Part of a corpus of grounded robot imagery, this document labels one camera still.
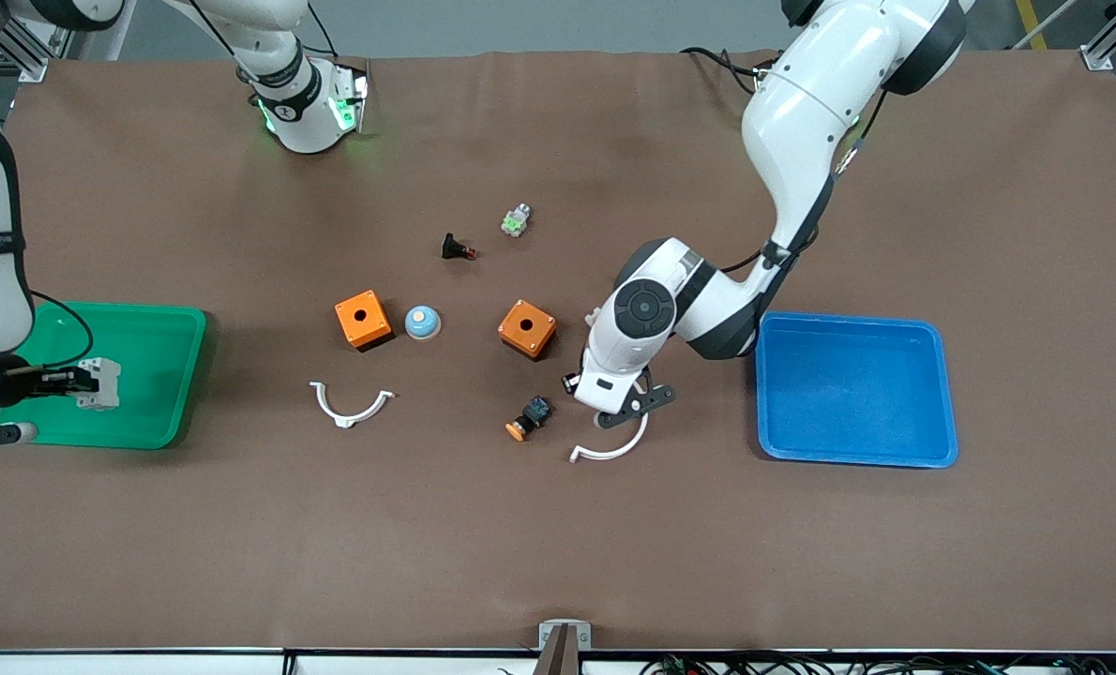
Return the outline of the white circuit breaker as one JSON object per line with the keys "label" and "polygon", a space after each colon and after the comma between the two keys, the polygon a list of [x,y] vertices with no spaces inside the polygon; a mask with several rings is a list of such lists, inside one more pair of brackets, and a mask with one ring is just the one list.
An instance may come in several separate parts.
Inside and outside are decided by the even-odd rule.
{"label": "white circuit breaker", "polygon": [[89,388],[75,394],[79,409],[104,412],[119,406],[119,363],[96,357],[83,359],[77,368],[89,376]]}

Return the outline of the large white curved clip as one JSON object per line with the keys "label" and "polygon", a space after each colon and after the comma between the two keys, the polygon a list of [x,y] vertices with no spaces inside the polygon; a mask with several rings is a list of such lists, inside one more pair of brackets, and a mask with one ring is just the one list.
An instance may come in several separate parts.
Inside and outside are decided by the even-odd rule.
{"label": "large white curved clip", "polygon": [[619,445],[619,447],[612,450],[595,450],[584,447],[584,445],[575,445],[575,449],[571,450],[571,453],[567,459],[567,462],[569,462],[569,464],[579,464],[580,461],[610,461],[626,456],[627,453],[631,453],[632,449],[635,449],[636,445],[639,444],[645,431],[647,431],[650,426],[650,413],[644,414],[639,418],[639,426],[635,431],[634,436],[632,436],[626,443]]}

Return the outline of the orange pushbutton black body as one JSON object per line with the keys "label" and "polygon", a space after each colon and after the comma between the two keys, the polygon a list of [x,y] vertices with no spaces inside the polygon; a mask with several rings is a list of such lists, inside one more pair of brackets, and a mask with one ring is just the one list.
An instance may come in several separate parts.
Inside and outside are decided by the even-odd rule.
{"label": "orange pushbutton black body", "polygon": [[554,408],[549,401],[541,395],[536,395],[525,405],[519,417],[506,423],[506,432],[517,442],[527,442],[533,431],[543,428],[552,417]]}

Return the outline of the orange button box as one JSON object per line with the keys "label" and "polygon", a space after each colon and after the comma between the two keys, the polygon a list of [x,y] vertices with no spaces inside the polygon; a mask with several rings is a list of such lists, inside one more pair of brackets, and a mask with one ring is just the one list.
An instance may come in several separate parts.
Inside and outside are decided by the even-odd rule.
{"label": "orange button box", "polygon": [[395,336],[394,325],[374,290],[366,290],[334,306],[345,343],[352,349],[369,351]]}
{"label": "orange button box", "polygon": [[549,312],[525,299],[516,300],[498,325],[497,335],[511,350],[539,361],[557,330],[557,321]]}

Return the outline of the green plastic tray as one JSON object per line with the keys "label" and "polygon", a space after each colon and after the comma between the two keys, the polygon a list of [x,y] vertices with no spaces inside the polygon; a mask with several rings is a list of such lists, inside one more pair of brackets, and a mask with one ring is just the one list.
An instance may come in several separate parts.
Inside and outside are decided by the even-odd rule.
{"label": "green plastic tray", "polygon": [[23,401],[1,423],[32,423],[36,444],[158,450],[179,436],[206,334],[196,307],[73,302],[90,325],[90,358],[121,364],[119,405],[81,409],[73,397]]}

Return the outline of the blue plastic tray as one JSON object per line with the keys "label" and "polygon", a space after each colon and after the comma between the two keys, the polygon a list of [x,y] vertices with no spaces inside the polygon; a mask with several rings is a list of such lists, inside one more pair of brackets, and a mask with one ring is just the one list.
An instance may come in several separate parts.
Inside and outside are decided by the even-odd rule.
{"label": "blue plastic tray", "polygon": [[943,335],[905,319],[769,312],[757,441],[771,459],[943,470],[959,440]]}

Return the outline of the small white curved clip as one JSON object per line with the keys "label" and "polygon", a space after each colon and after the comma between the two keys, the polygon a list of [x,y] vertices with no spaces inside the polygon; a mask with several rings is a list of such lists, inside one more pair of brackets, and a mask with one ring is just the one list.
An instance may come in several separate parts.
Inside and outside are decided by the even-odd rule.
{"label": "small white curved clip", "polygon": [[367,406],[366,409],[362,409],[360,412],[354,414],[341,414],[339,412],[336,412],[335,409],[331,409],[329,395],[327,394],[327,387],[325,383],[310,380],[309,388],[312,389],[315,401],[317,401],[317,405],[321,407],[323,414],[327,415],[327,417],[331,420],[331,423],[334,423],[337,428],[353,428],[356,426],[356,424],[360,424],[366,422],[366,420],[371,420],[372,417],[374,417],[375,414],[378,414],[381,412],[381,409],[383,408],[383,406],[386,405],[387,402],[394,401],[394,398],[397,397],[397,394],[395,394],[394,392],[381,390],[377,397],[375,397],[374,401],[371,402],[371,405]]}

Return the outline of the metal table edge bracket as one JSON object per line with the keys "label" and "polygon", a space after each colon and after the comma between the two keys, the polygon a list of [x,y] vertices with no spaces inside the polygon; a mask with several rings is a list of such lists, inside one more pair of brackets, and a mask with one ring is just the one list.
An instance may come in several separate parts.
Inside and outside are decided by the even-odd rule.
{"label": "metal table edge bracket", "polygon": [[583,653],[593,648],[591,624],[552,619],[537,626],[539,656],[532,675],[583,675]]}

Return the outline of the white table edge rail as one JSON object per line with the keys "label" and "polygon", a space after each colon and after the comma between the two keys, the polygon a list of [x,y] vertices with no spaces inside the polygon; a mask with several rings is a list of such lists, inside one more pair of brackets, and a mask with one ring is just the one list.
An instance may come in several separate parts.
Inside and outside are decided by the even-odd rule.
{"label": "white table edge rail", "polygon": [[[0,650],[0,675],[532,675],[539,650]],[[583,675],[1116,675],[1116,650],[584,650]]]}

